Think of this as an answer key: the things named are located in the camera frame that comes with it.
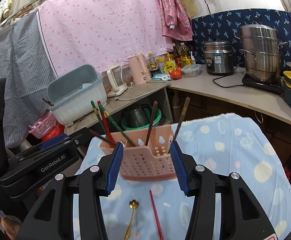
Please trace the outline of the pink perforated utensil holder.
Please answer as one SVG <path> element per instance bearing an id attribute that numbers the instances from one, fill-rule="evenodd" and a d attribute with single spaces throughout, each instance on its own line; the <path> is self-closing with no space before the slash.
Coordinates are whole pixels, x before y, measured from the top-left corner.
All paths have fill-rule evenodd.
<path id="1" fill-rule="evenodd" d="M 132 146 L 120 132 L 112 133 L 116 142 L 124 144 L 121 177 L 130 181 L 146 182 L 175 179 L 175 170 L 168 153 L 174 136 L 172 126 L 153 127 L 149 142 L 146 144 L 147 133 L 146 128 L 125 131 L 135 146 Z"/>

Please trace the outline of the brown chopstick middle holder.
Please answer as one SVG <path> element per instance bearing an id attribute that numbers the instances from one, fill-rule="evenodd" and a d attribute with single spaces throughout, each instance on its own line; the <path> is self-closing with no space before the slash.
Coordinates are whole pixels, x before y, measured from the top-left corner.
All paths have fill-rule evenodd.
<path id="1" fill-rule="evenodd" d="M 155 100 L 154 104 L 152 106 L 152 112 L 151 112 L 151 116 L 150 116 L 149 127 L 148 127 L 148 131 L 147 131 L 147 134 L 146 134 L 145 146 L 148 146 L 148 143 L 149 143 L 150 134 L 151 134 L 152 125 L 153 125 L 153 122 L 154 122 L 154 119 L 155 119 L 157 106 L 158 106 L 158 102 Z"/>

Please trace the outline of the brown chopstick holder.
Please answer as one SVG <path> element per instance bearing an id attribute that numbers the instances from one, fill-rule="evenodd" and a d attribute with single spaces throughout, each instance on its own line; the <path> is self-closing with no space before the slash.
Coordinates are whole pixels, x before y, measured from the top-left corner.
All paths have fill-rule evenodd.
<path id="1" fill-rule="evenodd" d="M 149 127 L 148 127 L 148 131 L 147 131 L 147 134 L 146 134 L 145 146 L 148 146 L 148 143 L 149 143 L 150 134 L 151 134 L 152 125 L 153 125 L 153 122 L 154 122 L 154 119 L 155 119 L 157 106 L 158 106 L 158 102 L 155 100 L 154 104 L 152 106 L 152 112 L 151 112 L 151 116 L 150 116 Z"/>
<path id="2" fill-rule="evenodd" d="M 172 141 L 169 143 L 168 145 L 168 153 L 170 153 L 170 147 L 171 147 L 171 143 L 174 142 L 176 140 L 176 137 L 178 135 L 178 132 L 181 128 L 181 125 L 182 125 L 182 122 L 184 120 L 184 117 L 187 113 L 187 109 L 188 109 L 188 106 L 189 106 L 189 102 L 190 102 L 190 98 L 189 97 L 186 97 L 186 100 L 184 102 L 184 106 L 183 106 L 183 109 L 182 109 L 182 112 L 181 112 L 181 115 L 180 115 L 180 118 L 178 120 L 178 124 L 177 124 L 177 128 L 176 128 L 176 131 L 174 133 L 174 136 L 173 136 L 173 139 Z"/>

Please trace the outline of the clear food container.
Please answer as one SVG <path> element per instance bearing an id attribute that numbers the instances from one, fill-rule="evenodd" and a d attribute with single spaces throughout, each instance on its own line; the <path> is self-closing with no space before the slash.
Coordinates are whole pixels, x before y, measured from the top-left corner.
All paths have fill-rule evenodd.
<path id="1" fill-rule="evenodd" d="M 197 77 L 201 72 L 200 64 L 191 64 L 182 68 L 181 73 L 183 77 Z"/>

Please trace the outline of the red chopstick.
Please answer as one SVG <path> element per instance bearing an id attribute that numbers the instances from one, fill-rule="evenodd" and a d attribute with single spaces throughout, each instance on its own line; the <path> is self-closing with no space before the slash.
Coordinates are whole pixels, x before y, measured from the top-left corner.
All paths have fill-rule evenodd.
<path id="1" fill-rule="evenodd" d="M 149 195 L 150 195 L 152 211 L 153 211 L 154 219 L 155 219 L 155 223 L 156 223 L 158 238 L 159 238 L 159 240 L 164 240 L 162 229 L 161 229 L 161 225 L 160 225 L 160 220 L 158 218 L 158 214 L 157 214 L 157 210 L 156 210 L 156 206 L 155 206 L 155 202 L 154 202 L 154 197 L 153 197 L 153 194 L 152 194 L 151 190 L 149 191 Z"/>
<path id="2" fill-rule="evenodd" d="M 98 103 L 98 107 L 99 107 L 100 114 L 101 114 L 101 117 L 102 117 L 102 122 L 103 122 L 103 125 L 104 125 L 104 128 L 105 128 L 105 133 L 106 133 L 108 139 L 110 141 L 112 141 L 113 143 L 115 143 L 115 140 L 113 139 L 113 137 L 112 137 L 112 135 L 110 133 L 110 129 L 109 129 L 109 126 L 108 126 L 108 123 L 107 123 L 107 119 L 106 119 L 106 117 L 104 115 L 104 112 L 102 111 L 101 102 L 100 101 L 97 101 L 97 103 Z"/>

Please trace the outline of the black induction cooker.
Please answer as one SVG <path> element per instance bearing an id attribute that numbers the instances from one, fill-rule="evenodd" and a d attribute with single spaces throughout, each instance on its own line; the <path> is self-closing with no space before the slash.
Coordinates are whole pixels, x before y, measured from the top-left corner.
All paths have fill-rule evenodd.
<path id="1" fill-rule="evenodd" d="M 283 87 L 279 80 L 275 82 L 257 81 L 248 76 L 248 74 L 245 74 L 241 81 L 242 84 L 247 87 L 256 88 L 277 95 L 283 94 Z"/>

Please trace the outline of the green chopstick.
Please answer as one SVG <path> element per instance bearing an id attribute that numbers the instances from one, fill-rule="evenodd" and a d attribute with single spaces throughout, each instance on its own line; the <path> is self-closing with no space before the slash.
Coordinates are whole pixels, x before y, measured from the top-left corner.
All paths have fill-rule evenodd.
<path id="1" fill-rule="evenodd" d="M 121 133 L 122 136 L 125 137 L 125 139 L 127 140 L 127 142 L 135 147 L 135 143 L 124 133 L 124 131 L 120 128 L 120 126 L 118 125 L 117 122 L 115 122 L 115 120 L 113 119 L 113 117 L 108 113 L 108 111 L 105 110 L 104 106 L 101 103 L 98 103 L 98 107 L 101 110 L 101 113 L 105 116 L 106 119 L 109 120 L 109 122 L 111 122 L 113 124 L 113 126 Z"/>
<path id="2" fill-rule="evenodd" d="M 93 110 L 94 110 L 94 113 L 95 113 L 95 115 L 96 115 L 96 117 L 97 117 L 97 119 L 98 119 L 98 121 L 99 121 L 99 123 L 100 123 L 100 126 L 101 126 L 101 128 L 102 128 L 104 134 L 106 134 L 106 130 L 105 130 L 104 124 L 103 124 L 103 122 L 102 122 L 102 119 L 101 119 L 101 117 L 100 117 L 100 114 L 99 114 L 99 112 L 98 112 L 98 109 L 97 109 L 95 103 L 94 103 L 93 101 L 90 101 L 90 103 L 91 103 L 91 105 L 92 105 L 92 108 L 93 108 Z"/>

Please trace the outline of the red chopstick in holder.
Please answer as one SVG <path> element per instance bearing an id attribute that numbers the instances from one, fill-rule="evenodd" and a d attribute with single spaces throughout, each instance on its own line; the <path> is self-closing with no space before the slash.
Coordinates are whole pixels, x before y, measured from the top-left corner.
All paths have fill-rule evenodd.
<path id="1" fill-rule="evenodd" d="M 98 103 L 98 107 L 99 107 L 100 114 L 101 114 L 101 117 L 102 117 L 102 122 L 103 122 L 103 125 L 104 125 L 104 128 L 105 128 L 105 133 L 106 133 L 108 139 L 110 141 L 112 141 L 113 143 L 115 143 L 115 140 L 113 139 L 113 137 L 112 137 L 112 135 L 110 133 L 110 129 L 109 129 L 109 126 L 108 126 L 108 123 L 107 123 L 107 119 L 106 119 L 106 117 L 104 115 L 104 112 L 102 111 L 101 102 L 100 101 L 97 101 L 97 103 Z"/>

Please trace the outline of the white glass kettle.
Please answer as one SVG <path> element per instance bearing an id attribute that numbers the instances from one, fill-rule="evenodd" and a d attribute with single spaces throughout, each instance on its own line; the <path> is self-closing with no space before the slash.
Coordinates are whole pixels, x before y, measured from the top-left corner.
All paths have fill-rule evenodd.
<path id="1" fill-rule="evenodd" d="M 114 66 L 111 66 L 107 71 L 106 75 L 108 77 L 111 90 L 107 94 L 108 98 L 115 98 L 117 96 L 122 95 L 127 89 L 127 85 L 121 80 L 119 81 L 118 78 L 116 78 L 115 74 L 118 73 L 120 70 L 122 70 L 122 67 L 117 64 Z"/>

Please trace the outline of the brown chopstick right holder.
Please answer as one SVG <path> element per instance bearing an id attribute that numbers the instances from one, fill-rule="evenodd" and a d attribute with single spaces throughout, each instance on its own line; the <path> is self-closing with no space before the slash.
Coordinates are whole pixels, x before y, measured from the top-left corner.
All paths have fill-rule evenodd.
<path id="1" fill-rule="evenodd" d="M 188 109 L 188 106 L 189 106 L 189 102 L 190 102 L 190 98 L 189 97 L 186 97 L 186 100 L 184 102 L 184 106 L 183 106 L 183 109 L 182 109 L 182 112 L 181 112 L 181 115 L 180 115 L 180 118 L 178 120 L 178 124 L 177 124 L 177 128 L 176 128 L 176 131 L 174 133 L 174 136 L 173 136 L 173 139 L 172 141 L 169 143 L 168 145 L 168 153 L 170 153 L 170 147 L 171 147 L 171 143 L 174 142 L 176 140 L 176 137 L 178 135 L 178 132 L 181 128 L 181 125 L 182 125 L 182 122 L 184 120 L 184 117 L 187 113 L 187 109 Z"/>

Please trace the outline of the pink floral garment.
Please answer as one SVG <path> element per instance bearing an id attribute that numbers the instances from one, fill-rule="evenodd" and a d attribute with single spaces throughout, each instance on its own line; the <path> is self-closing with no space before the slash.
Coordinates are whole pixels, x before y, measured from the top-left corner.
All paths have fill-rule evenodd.
<path id="1" fill-rule="evenodd" d="M 179 41 L 191 41 L 190 17 L 180 0 L 157 0 L 160 6 L 162 36 Z"/>

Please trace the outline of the pink dotted curtain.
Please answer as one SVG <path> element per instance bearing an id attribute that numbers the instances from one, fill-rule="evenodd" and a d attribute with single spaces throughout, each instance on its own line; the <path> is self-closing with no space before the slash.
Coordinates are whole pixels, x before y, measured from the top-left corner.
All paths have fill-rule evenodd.
<path id="1" fill-rule="evenodd" d="M 38 22 L 52 70 L 62 76 L 89 64 L 98 74 L 135 55 L 163 55 L 157 0 L 46 0 Z"/>

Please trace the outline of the red plastic basin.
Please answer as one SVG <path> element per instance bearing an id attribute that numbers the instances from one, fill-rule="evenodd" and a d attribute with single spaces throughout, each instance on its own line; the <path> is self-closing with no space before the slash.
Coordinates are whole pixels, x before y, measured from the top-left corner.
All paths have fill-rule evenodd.
<path id="1" fill-rule="evenodd" d="M 45 136 L 41 138 L 42 142 L 48 141 L 64 133 L 65 126 L 56 122 L 56 125 Z"/>

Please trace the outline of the gold flower spoon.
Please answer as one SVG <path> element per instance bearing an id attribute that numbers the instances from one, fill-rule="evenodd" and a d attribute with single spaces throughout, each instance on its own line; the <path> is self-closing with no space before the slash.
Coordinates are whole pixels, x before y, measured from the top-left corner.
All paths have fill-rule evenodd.
<path id="1" fill-rule="evenodd" d="M 130 238 L 132 226 L 133 226 L 134 215 L 135 215 L 136 209 L 139 207 L 139 202 L 137 200 L 133 199 L 132 201 L 129 202 L 129 206 L 132 210 L 132 215 L 130 217 L 130 222 L 129 222 L 128 228 L 126 230 L 126 233 L 124 235 L 124 239 Z"/>

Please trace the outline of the cooking oil bottle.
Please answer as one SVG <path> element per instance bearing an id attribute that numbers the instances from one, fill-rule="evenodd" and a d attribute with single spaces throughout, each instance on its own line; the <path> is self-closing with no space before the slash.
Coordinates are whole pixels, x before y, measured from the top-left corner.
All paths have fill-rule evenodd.
<path id="1" fill-rule="evenodd" d="M 192 60 L 188 55 L 188 47 L 184 44 L 184 42 L 180 43 L 179 54 L 183 67 L 192 64 Z"/>

